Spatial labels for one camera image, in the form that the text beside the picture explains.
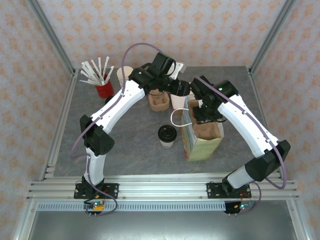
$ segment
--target patterned wallpaper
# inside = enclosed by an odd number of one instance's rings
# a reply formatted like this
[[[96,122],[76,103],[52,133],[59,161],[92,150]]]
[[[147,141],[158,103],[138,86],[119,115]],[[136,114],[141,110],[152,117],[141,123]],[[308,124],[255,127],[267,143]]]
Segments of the patterned wallpaper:
[[[285,0],[39,0],[74,68],[147,42],[188,66],[250,66]],[[155,50],[134,48],[133,67]]]
[[[26,0],[1,0],[0,15],[0,238],[9,240],[45,164],[69,74]]]
[[[270,129],[291,143],[291,179],[320,236],[320,6],[298,0],[254,80]]]

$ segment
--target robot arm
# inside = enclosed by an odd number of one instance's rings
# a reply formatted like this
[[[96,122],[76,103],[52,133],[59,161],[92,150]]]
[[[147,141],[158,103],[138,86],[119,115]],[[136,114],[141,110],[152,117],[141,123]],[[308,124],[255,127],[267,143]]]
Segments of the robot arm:
[[[104,107],[92,114],[91,117],[83,115],[80,119],[80,127],[83,132],[95,119],[99,119],[83,136],[87,154],[90,155],[89,169],[86,168],[82,177],[82,183],[88,195],[93,195],[95,190],[90,185],[101,190],[104,183],[104,163],[107,153],[114,146],[114,140],[109,136],[116,122],[140,99],[151,90],[159,89],[177,96],[186,96],[190,92],[189,83],[178,80],[178,74],[183,73],[185,65],[175,62],[172,58],[158,53],[152,63],[145,64],[132,71],[129,80],[126,81],[125,91],[120,90]],[[112,106],[119,96],[121,99],[104,116],[104,113]]]
[[[126,82],[125,92],[122,98],[106,115],[100,117],[100,115],[118,99],[122,94],[121,91],[91,117],[86,115],[82,116],[80,119],[82,132],[93,122],[92,119],[99,118],[96,124],[83,136],[86,152],[91,156],[89,166],[91,181],[96,188],[100,190],[102,188],[106,154],[114,145],[114,140],[108,134],[116,122],[133,104],[154,89],[159,89],[163,92],[166,91],[177,96],[187,96],[191,89],[195,98],[202,102],[202,105],[193,108],[194,117],[198,124],[216,122],[224,116],[247,142],[254,158],[223,179],[222,188],[228,196],[252,181],[261,182],[280,166],[280,161],[269,144],[269,141],[276,146],[283,160],[286,158],[290,150],[289,143],[286,140],[279,142],[276,137],[259,123],[243,102],[237,89],[229,81],[223,80],[219,84],[213,85],[204,76],[201,76],[201,79],[207,84],[219,90],[222,94],[241,106],[244,111],[250,113],[266,132],[269,138],[267,141],[248,116],[233,104],[221,98],[197,78],[190,84],[186,81],[178,80],[178,73],[183,72],[184,69],[185,66],[183,63],[175,62],[172,58],[159,52],[152,63],[145,64],[132,71],[129,80]],[[89,184],[87,169],[82,177],[82,183],[89,194],[93,195],[95,193],[95,190]]]
[[[279,158],[270,145],[270,142],[276,146],[283,160],[285,160],[290,150],[290,144],[286,140],[279,141],[265,129],[248,109],[237,89],[229,81],[223,80],[219,84],[213,85],[204,76],[200,78],[244,109],[244,112],[242,112],[231,102],[221,98],[205,86],[197,78],[190,84],[195,98],[202,100],[201,106],[193,108],[197,123],[214,122],[224,116],[241,134],[254,155],[252,160],[222,180],[222,188],[229,196],[230,193],[235,192],[248,183],[253,181],[261,182],[280,167]],[[262,130],[266,133],[268,140],[265,139],[260,129],[245,113],[249,113],[258,122]]]

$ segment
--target white cup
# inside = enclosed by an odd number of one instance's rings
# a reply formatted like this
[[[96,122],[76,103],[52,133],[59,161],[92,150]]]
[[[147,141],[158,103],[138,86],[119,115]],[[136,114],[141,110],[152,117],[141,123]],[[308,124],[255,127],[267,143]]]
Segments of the white cup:
[[[174,141],[172,141],[172,142],[164,142],[164,141],[160,140],[160,143],[161,143],[162,147],[167,149],[167,148],[170,148],[174,144]]]
[[[127,80],[129,79],[129,75],[132,73],[132,71],[133,71],[134,69],[133,69],[132,67],[130,67],[130,66],[124,66],[124,67],[123,67],[123,70],[124,70],[125,80],[127,81]],[[123,76],[122,76],[121,67],[116,71],[116,75],[117,75],[117,77],[118,77],[120,86],[123,87],[123,85],[124,85],[124,79],[123,79]]]

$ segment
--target gray table surface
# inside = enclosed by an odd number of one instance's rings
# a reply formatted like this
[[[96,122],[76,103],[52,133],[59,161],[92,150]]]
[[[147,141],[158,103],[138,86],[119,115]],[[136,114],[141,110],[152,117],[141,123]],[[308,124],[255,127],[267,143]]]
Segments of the gray table surface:
[[[116,69],[111,76],[115,93],[120,90]],[[227,79],[234,84],[252,113],[262,122],[251,81],[245,66],[187,67],[179,78],[191,81],[193,77],[204,75],[210,82],[218,83]],[[105,100],[98,96],[93,85],[79,82],[85,80],[78,75],[68,112],[62,142],[55,166],[54,176],[82,176],[86,159],[70,159],[71,148],[81,133],[79,120],[82,115],[91,116],[104,106]],[[115,145],[107,154],[103,173],[105,175],[140,174],[187,174],[230,172],[253,158],[253,155],[237,130],[230,122],[224,122],[224,139],[213,155],[204,161],[187,162],[177,128],[177,138],[171,148],[163,148],[158,138],[158,129],[170,123],[172,107],[162,112],[150,109],[147,97],[131,107],[114,126],[110,136]],[[180,124],[180,116],[174,118]],[[83,141],[76,149],[77,154],[85,153]]]

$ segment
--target aluminum frame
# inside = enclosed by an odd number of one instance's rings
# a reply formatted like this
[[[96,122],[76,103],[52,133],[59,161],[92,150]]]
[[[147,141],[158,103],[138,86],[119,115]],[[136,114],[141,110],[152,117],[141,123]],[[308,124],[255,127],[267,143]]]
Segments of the aluminum frame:
[[[78,203],[81,199],[73,199],[76,177],[53,177],[51,172],[54,166],[50,166],[50,173],[46,174],[44,181],[32,182],[27,203],[23,210],[23,216],[19,222],[15,240],[28,239],[38,205],[47,202]],[[221,182],[227,172],[218,173],[187,173],[187,174],[159,174],[159,175],[115,175],[107,176],[105,182],[117,182],[120,184],[118,201],[120,203],[137,204],[143,202],[186,202],[186,203],[210,203],[206,192],[206,183],[210,181]],[[282,182],[279,172],[270,175],[270,179],[277,184]],[[305,219],[300,193],[295,181],[289,180],[286,189],[279,190],[267,181],[259,183],[262,190],[262,201],[286,200],[292,219],[292,224],[298,240],[312,240],[309,226]],[[257,187],[251,186],[252,198],[257,199]]]
[[[70,77],[69,85],[63,99],[63,104],[61,106],[60,117],[59,117],[57,127],[52,139],[52,143],[50,145],[51,147],[47,156],[48,165],[55,165],[57,163],[59,149],[60,149],[64,129],[67,122],[68,112],[69,112],[72,96],[74,94],[76,82],[77,82],[78,72],[79,70],[76,69],[74,74]]]
[[[286,0],[284,3],[278,17],[276,18],[273,26],[271,27],[268,35],[266,36],[258,54],[256,55],[250,70],[251,73],[254,75],[258,68],[259,65],[261,64],[262,60],[264,59],[266,53],[268,52],[269,48],[271,47],[272,43],[277,37],[278,32],[281,30],[282,26],[284,25],[288,15],[291,13],[291,9],[295,5],[297,0]]]
[[[42,10],[40,4],[38,3],[37,0],[26,0],[27,3],[29,4],[30,8],[32,9],[34,15],[36,18],[39,20],[43,31],[46,33],[48,36],[50,42],[52,43],[56,53],[60,57],[65,69],[72,74],[74,72],[74,68],[64,50],[62,47],[58,37],[55,34],[55,31],[53,30],[51,24],[49,23],[44,11]]]

